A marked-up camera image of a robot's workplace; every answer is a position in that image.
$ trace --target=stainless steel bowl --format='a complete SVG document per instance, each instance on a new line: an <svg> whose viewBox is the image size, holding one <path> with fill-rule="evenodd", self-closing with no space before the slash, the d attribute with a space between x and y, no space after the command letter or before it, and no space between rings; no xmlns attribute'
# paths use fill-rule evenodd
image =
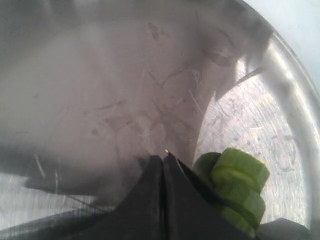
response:
<svg viewBox="0 0 320 240"><path fill-rule="evenodd" d="M319 95L235 0L3 0L0 229L116 206L169 149L237 147L271 176L263 221L320 219Z"/></svg>

